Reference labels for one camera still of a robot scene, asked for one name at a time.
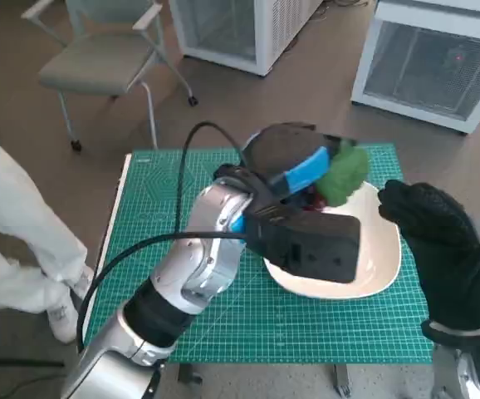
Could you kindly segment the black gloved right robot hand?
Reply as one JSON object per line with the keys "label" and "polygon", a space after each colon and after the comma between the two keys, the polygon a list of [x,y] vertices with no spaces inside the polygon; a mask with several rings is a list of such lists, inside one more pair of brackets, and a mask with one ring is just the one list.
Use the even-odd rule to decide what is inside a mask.
{"label": "black gloved right robot hand", "polygon": [[399,180],[378,198],[380,215],[399,227],[414,256],[430,321],[480,329],[480,236],[464,207],[432,185]]}

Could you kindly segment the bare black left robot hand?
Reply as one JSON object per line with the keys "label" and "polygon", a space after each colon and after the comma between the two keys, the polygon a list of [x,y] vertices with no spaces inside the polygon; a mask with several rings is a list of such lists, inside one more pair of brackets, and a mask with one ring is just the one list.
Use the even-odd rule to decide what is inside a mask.
{"label": "bare black left robot hand", "polygon": [[242,148],[241,165],[284,194],[285,204],[308,210],[345,204],[369,173],[368,155],[355,140],[304,122],[261,129]]}

